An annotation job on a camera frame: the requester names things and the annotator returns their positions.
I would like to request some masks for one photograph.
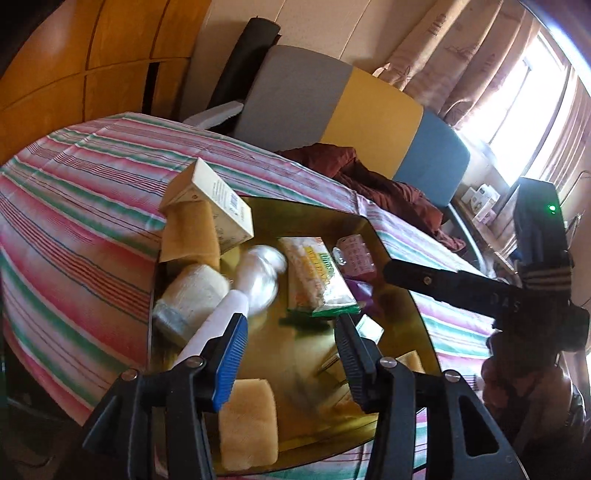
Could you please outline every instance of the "curtain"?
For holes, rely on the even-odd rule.
[[[539,28],[517,0],[437,0],[374,76],[455,126],[499,89]]]
[[[591,134],[591,97],[571,69],[564,100],[540,153],[527,171],[527,177],[550,181],[561,202],[580,170],[579,163]],[[504,257],[517,246],[513,211],[519,189],[511,196],[491,225]]]

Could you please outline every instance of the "chair backrest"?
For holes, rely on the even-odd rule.
[[[438,206],[467,167],[455,132],[405,93],[340,60],[283,45],[269,50],[232,136],[270,151],[316,142],[355,147],[367,168],[388,178],[402,168],[401,181],[430,199],[433,192]]]

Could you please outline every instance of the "chair armrest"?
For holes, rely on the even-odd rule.
[[[462,217],[460,217],[459,213],[451,203],[444,208],[444,211],[445,213],[447,213],[447,216],[454,223],[454,225],[456,225],[462,231],[462,236],[466,240],[466,246],[470,250],[472,250],[474,256],[476,257],[476,260],[478,262],[478,270],[480,270],[481,273],[484,273],[484,275],[486,275],[487,270],[486,264],[484,262],[484,257],[482,256],[482,253],[480,253],[476,241],[472,238],[472,235],[470,234],[468,227],[464,223],[464,220],[462,220]]]
[[[215,106],[204,110],[203,112],[191,115],[189,118],[183,120],[186,125],[192,127],[202,128],[208,130],[211,127],[224,123],[229,118],[238,115],[242,112],[244,104],[233,100],[222,105]]]

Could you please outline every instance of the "blue panel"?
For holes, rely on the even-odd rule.
[[[425,109],[408,152],[393,180],[422,190],[437,207],[445,207],[456,192],[470,152],[454,130]]]

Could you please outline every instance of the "chair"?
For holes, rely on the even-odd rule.
[[[368,169],[419,188],[442,209],[485,272],[476,242],[450,204],[469,151],[448,125],[405,93],[327,55],[277,45],[267,52],[245,100],[183,123],[209,129],[233,116],[238,117],[231,137],[269,151],[316,142],[355,147]]]

